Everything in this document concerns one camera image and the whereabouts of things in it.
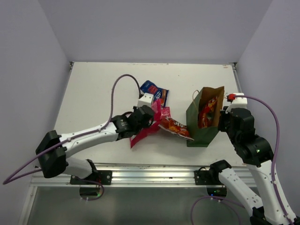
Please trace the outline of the large pink snack bag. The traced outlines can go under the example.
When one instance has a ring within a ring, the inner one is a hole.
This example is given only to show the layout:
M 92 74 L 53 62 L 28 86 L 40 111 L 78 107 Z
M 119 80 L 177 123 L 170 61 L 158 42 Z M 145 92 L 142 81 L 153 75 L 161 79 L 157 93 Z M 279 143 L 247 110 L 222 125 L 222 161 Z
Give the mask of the large pink snack bag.
M 154 111 L 154 121 L 149 128 L 143 128 L 137 135 L 131 137 L 130 140 L 130 148 L 133 148 L 139 141 L 146 138 L 148 135 L 156 133 L 160 127 L 161 123 L 161 99 L 155 100 L 151 108 Z

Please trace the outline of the green paper bag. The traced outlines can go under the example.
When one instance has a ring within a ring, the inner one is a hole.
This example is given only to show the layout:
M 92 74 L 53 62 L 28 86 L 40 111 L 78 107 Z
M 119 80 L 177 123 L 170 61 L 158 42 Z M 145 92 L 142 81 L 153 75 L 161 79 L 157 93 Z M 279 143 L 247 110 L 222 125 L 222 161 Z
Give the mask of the green paper bag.
M 203 87 L 201 90 L 194 91 L 192 95 L 192 103 L 186 110 L 186 123 L 190 136 L 194 140 L 187 140 L 188 147 L 206 148 L 218 134 L 218 122 L 220 111 L 223 108 L 225 88 Z M 204 105 L 217 96 L 217 105 L 214 113 L 212 125 L 207 128 L 198 127 L 198 116 Z

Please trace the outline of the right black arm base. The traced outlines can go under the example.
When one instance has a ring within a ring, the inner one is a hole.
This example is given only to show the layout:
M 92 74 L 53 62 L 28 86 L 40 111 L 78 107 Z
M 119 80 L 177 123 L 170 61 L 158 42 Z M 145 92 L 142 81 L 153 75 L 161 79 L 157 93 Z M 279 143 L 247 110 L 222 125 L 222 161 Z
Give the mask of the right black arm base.
M 194 180 L 196 185 L 222 185 L 218 175 L 224 169 L 232 168 L 226 160 L 220 160 L 210 165 L 208 170 L 201 167 L 194 171 Z

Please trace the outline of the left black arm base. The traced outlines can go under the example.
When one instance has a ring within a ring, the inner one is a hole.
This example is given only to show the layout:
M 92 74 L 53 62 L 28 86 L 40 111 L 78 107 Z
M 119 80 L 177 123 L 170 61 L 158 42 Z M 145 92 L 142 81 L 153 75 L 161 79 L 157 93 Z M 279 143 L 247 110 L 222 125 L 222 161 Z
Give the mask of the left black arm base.
M 111 170 L 97 170 L 94 163 L 87 159 L 86 162 L 89 164 L 88 169 L 91 173 L 83 178 L 78 178 L 77 176 L 72 175 L 70 179 L 71 185 L 111 185 L 113 173 Z

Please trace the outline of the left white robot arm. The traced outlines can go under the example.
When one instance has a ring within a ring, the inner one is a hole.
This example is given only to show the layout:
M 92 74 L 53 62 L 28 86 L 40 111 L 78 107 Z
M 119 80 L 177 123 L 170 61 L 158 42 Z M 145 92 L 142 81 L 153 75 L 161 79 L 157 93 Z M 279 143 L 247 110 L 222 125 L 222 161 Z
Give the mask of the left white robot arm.
M 83 131 L 61 135 L 55 130 L 47 132 L 36 149 L 44 177 L 68 174 L 87 184 L 98 181 L 100 175 L 92 160 L 80 160 L 74 154 L 99 144 L 131 138 L 149 128 L 154 115 L 151 107 L 143 105 L 134 107 L 129 116 L 117 115 L 104 124 Z

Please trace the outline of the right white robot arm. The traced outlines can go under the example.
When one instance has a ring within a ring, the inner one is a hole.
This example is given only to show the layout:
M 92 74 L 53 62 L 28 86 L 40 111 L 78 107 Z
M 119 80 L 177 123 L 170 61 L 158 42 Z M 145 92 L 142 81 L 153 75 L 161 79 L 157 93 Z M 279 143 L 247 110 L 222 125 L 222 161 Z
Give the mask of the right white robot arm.
M 298 225 L 300 218 L 291 209 L 276 173 L 269 142 L 255 134 L 254 117 L 245 108 L 224 107 L 218 129 L 227 133 L 237 155 L 251 172 L 258 194 L 254 193 L 233 171 L 226 160 L 210 165 L 209 179 L 229 188 L 250 216 L 253 225 Z

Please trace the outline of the red snack mix bag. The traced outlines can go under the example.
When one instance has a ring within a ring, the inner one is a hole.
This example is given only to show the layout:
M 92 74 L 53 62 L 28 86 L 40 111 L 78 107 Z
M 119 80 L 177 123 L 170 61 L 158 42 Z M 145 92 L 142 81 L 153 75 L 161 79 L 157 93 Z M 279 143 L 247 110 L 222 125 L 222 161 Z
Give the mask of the red snack mix bag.
M 215 96 L 211 100 L 209 100 L 201 109 L 198 116 L 199 128 L 208 128 L 212 125 L 217 102 L 218 98 L 217 96 Z

